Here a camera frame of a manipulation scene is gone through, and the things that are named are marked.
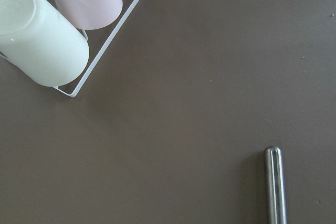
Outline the steel muddler rod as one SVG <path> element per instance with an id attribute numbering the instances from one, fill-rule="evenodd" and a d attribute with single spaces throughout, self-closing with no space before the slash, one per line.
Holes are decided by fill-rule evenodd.
<path id="1" fill-rule="evenodd" d="M 264 151 L 268 223 L 288 223 L 286 210 L 284 161 L 277 146 Z"/>

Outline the white plastic cup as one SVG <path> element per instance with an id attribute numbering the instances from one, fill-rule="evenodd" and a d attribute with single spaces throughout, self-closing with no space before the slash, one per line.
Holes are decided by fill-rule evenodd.
<path id="1" fill-rule="evenodd" d="M 84 71 L 84 36 L 47 0 L 1 0 L 1 54 L 36 83 L 56 87 Z"/>

